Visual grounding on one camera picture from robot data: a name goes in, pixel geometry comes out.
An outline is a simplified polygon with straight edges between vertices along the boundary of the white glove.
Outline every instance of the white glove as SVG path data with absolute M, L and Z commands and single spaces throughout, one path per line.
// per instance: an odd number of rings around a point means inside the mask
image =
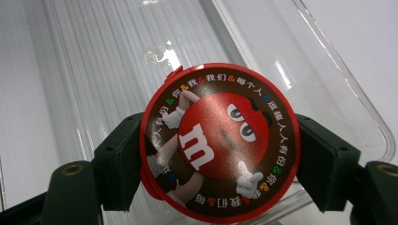
M 243 197 L 251 199 L 257 190 L 258 182 L 263 179 L 264 175 L 260 172 L 252 174 L 248 171 L 246 164 L 243 161 L 240 161 L 237 166 L 242 174 L 237 179 L 237 194 L 241 194 Z
M 161 119 L 164 121 L 168 128 L 178 128 L 179 122 L 181 121 L 184 113 L 185 111 L 179 109 L 179 107 L 177 106 L 174 112 L 171 112 L 170 114 L 165 112 L 162 115 Z

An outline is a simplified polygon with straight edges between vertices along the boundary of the round red lid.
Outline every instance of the round red lid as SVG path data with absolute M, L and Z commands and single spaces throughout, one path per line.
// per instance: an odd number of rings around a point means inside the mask
M 233 223 L 266 212 L 299 167 L 299 124 L 258 73 L 204 64 L 169 75 L 140 133 L 145 187 L 181 213 Z

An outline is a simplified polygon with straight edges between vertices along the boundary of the clear plastic container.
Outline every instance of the clear plastic container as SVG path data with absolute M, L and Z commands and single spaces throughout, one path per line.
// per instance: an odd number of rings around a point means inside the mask
M 388 127 L 299 0 L 31 0 L 21 6 L 61 164 L 91 160 L 122 119 L 145 110 L 174 69 L 212 62 L 267 77 L 295 113 L 359 148 L 361 165 L 394 155 Z M 244 224 L 271 222 L 310 202 L 294 184 L 272 209 Z M 202 224 L 142 187 L 128 213 L 104 216 L 108 224 Z

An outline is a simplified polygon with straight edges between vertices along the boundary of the white surface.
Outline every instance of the white surface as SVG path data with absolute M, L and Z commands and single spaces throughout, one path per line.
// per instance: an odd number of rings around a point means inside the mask
M 368 98 L 398 140 L 398 1 L 303 0 Z M 398 164 L 398 157 L 392 161 Z M 344 213 L 317 211 L 314 204 L 282 224 L 349 224 Z
M 0 156 L 8 207 L 46 191 L 43 184 L 60 165 L 23 6 L 10 3 L 0 2 Z

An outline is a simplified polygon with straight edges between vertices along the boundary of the cartoon eye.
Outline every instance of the cartoon eye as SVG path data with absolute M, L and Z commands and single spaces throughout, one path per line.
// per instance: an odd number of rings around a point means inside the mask
M 235 121 L 242 121 L 244 119 L 239 109 L 234 104 L 230 104 L 226 110 L 231 119 Z
M 253 132 L 252 128 L 246 122 L 244 122 L 242 124 L 242 126 L 240 127 L 240 135 L 242 135 L 242 138 L 249 143 L 252 143 L 255 141 L 254 132 Z

